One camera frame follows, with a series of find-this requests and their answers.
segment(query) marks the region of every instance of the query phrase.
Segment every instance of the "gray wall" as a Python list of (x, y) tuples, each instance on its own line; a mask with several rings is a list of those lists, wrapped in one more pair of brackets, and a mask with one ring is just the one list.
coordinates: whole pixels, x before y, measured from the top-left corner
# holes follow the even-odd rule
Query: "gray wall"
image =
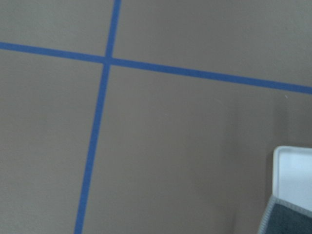
[[(113, 1), (2, 0), (0, 41), (103, 56)], [(113, 56), (312, 86), (310, 1), (124, 0)], [(0, 233), (73, 233), (99, 63), (0, 50)], [(256, 233), (312, 96), (111, 66), (84, 234)]]

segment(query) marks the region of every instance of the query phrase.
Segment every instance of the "white container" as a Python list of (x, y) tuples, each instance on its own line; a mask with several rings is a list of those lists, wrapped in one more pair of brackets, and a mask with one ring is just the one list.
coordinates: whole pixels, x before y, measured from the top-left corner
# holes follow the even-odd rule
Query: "white container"
[(312, 149), (291, 146), (275, 149), (273, 195), (312, 211)]

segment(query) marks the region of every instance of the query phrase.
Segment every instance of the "blue tape line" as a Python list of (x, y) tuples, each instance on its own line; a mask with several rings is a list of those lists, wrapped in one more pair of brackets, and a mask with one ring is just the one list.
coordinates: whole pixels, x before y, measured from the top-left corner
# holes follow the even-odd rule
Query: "blue tape line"
[(104, 108), (104, 103), (105, 103), (105, 95), (106, 95), (106, 89), (107, 89), (107, 84), (108, 84), (109, 70), (110, 70), (109, 65), (103, 66), (103, 72), (102, 72), (102, 77), (101, 77), (101, 82), (100, 82), (98, 97), (97, 97), (97, 106), (96, 106), (96, 111), (95, 111), (94, 120), (93, 120), (91, 137), (90, 137), (87, 161), (86, 161), (85, 170), (84, 170), (84, 176), (83, 176), (83, 182), (82, 182), (74, 234), (81, 234), (82, 229), (83, 229), (84, 217), (86, 213), (86, 207), (87, 207), (88, 195), (89, 195), (89, 189), (90, 189), (90, 182), (91, 182), (91, 177), (92, 177), (93, 164), (94, 164), (96, 148), (97, 148), (97, 143), (98, 143), (99, 128), (101, 124), (102, 113), (103, 113), (103, 108)]
[(121, 0), (114, 1), (110, 31), (109, 31), (109, 36), (108, 36), (108, 41), (107, 41), (107, 46), (106, 46), (106, 53), (105, 53), (106, 61), (103, 64), (103, 72), (102, 72), (101, 83), (100, 83), (99, 92), (98, 92), (97, 106), (96, 106), (93, 127), (92, 127), (92, 132), (91, 132), (91, 138), (90, 138), (90, 143), (89, 143), (89, 150), (88, 150), (88, 155), (87, 155), (87, 161), (86, 161), (85, 171), (84, 171), (84, 176), (83, 176), (83, 182), (82, 182), (74, 234), (81, 234), (83, 230), (83, 223), (84, 223), (84, 218), (85, 218), (85, 213), (86, 213), (86, 208), (87, 208), (93, 165), (94, 165), (96, 149), (97, 149), (97, 144), (98, 144), (98, 134), (99, 134), (100, 125), (101, 125), (102, 113), (104, 109), (105, 96), (106, 96), (106, 89), (107, 89), (109, 72), (110, 72), (110, 60), (113, 54), (115, 38), (116, 38), (120, 4), (121, 4)]
[(105, 57), (103, 56), (88, 55), (88, 54), (83, 54), (83, 53), (54, 50), (54, 49), (46, 49), (46, 48), (41, 48), (41, 47), (29, 46), (29, 45), (11, 44), (11, 43), (6, 43), (6, 42), (0, 42), (0, 49), (26, 52), (26, 53), (37, 54), (37, 55), (54, 56), (54, 57), (65, 58), (65, 59), (75, 59), (75, 60), (82, 60), (82, 61), (88, 61), (88, 62), (96, 62), (96, 63), (105, 62)]
[(118, 25), (118, 18), (119, 18), (119, 12), (120, 12), (120, 5), (121, 5), (121, 0), (114, 1), (111, 26), (109, 29), (106, 52), (105, 52), (105, 56), (108, 59), (111, 58), (113, 55), (113, 49), (114, 49), (117, 25)]
[(158, 64), (152, 64), (152, 63), (146, 63), (146, 62), (130, 61), (130, 60), (118, 59), (118, 58), (113, 58), (111, 61), (111, 64), (116, 65), (116, 66), (137, 68), (137, 69), (148, 70), (148, 71), (164, 72), (164, 73), (175, 74), (175, 75), (205, 78), (205, 79), (231, 82), (231, 83), (237, 83), (237, 84), (246, 84), (246, 85), (258, 86), (258, 87), (265, 87), (265, 88), (271, 88), (271, 89), (287, 90), (287, 91), (297, 92), (297, 93), (312, 94), (312, 87), (309, 87), (309, 86), (270, 81), (270, 80), (264, 80), (264, 79), (255, 79), (255, 78), (240, 77), (240, 76), (233, 76), (233, 75), (213, 73), (213, 72), (205, 72), (205, 71), (199, 71), (199, 70), (193, 70), (193, 69), (187, 69), (187, 68), (179, 68), (179, 67), (158, 65)]

